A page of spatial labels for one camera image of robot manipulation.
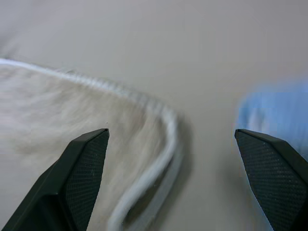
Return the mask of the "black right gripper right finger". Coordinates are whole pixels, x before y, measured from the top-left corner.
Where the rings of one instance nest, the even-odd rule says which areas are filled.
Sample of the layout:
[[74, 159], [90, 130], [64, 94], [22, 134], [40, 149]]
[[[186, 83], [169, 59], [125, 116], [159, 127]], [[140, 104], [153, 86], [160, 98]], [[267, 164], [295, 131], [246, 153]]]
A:
[[235, 139], [252, 192], [274, 231], [308, 231], [308, 162], [286, 141], [246, 129]]

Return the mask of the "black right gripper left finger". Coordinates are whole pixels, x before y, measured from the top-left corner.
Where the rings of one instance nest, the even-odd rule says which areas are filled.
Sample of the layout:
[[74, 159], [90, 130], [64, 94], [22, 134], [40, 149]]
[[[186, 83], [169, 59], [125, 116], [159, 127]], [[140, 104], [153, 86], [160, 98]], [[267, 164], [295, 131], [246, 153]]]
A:
[[1, 231], [86, 231], [100, 189], [109, 130], [70, 141]]

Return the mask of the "beige towel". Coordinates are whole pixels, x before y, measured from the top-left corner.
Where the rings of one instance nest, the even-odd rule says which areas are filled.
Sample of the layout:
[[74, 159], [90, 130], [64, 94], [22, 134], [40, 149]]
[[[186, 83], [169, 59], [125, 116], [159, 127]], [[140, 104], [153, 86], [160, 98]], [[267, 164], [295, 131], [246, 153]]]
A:
[[86, 231], [150, 231], [182, 163], [175, 111], [110, 81], [0, 59], [0, 231], [70, 141], [103, 128]]

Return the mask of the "blue towel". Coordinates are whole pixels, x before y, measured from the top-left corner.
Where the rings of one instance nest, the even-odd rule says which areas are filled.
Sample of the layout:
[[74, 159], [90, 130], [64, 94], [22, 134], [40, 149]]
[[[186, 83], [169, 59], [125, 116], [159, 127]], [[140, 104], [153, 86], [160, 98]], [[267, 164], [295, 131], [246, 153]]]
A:
[[308, 78], [268, 84], [248, 94], [235, 127], [285, 140], [308, 161]]

